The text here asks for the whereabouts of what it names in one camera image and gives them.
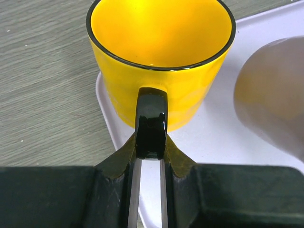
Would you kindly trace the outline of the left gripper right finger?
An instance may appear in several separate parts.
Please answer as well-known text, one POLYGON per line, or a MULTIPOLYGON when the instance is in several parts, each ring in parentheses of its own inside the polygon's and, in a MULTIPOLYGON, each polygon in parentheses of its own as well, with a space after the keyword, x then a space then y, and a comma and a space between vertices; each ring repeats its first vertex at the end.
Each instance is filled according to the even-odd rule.
POLYGON ((304 225, 304 176, 297 169, 199 164, 170 138, 160 165, 164 228, 304 225))

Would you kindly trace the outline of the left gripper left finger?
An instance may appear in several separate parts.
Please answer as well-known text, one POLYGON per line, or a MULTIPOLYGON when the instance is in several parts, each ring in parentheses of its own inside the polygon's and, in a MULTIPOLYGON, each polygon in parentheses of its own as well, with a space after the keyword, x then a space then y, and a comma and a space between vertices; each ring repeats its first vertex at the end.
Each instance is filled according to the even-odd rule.
POLYGON ((3 228, 134 228, 141 161, 135 137, 96 166, 1 167, 3 228))

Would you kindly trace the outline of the clear purple glass mug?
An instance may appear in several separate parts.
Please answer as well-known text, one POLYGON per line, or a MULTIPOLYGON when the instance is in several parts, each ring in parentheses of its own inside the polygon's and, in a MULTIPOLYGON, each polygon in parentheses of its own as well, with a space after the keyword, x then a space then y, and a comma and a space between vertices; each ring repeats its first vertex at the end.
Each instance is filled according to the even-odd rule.
POLYGON ((236 79, 234 109, 258 137, 304 160, 304 38, 272 41, 254 52, 236 79))

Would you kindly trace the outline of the yellow glass mug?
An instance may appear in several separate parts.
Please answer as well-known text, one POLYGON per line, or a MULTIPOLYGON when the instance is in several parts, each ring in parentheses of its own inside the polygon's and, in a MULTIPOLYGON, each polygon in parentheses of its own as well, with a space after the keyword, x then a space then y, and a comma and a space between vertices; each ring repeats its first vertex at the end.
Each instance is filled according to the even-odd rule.
POLYGON ((96 0, 86 29, 110 101, 140 159, 196 113, 236 34, 220 0, 96 0))

